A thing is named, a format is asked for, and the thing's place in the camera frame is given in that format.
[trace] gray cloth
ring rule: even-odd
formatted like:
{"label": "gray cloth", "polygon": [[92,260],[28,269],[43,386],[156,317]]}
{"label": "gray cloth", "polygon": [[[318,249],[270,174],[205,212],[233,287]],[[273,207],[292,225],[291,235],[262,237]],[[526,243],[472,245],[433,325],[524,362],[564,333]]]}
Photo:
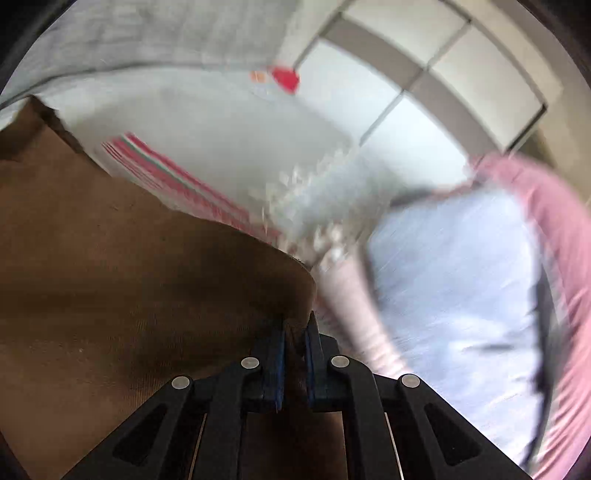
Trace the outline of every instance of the gray cloth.
{"label": "gray cloth", "polygon": [[77,0],[25,55],[8,101],[65,74],[130,65],[271,64],[300,0]]}
{"label": "gray cloth", "polygon": [[411,370],[514,462],[540,419],[535,285],[521,207],[500,190],[386,215],[367,246],[379,309]]}

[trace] red object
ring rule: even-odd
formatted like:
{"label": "red object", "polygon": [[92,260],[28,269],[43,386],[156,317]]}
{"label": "red object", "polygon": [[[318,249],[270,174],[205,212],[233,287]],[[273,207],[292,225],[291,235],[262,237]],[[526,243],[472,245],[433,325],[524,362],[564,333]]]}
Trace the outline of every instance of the red object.
{"label": "red object", "polygon": [[299,75],[292,69],[286,67],[273,67],[271,75],[281,87],[290,94],[294,94],[300,85]]}

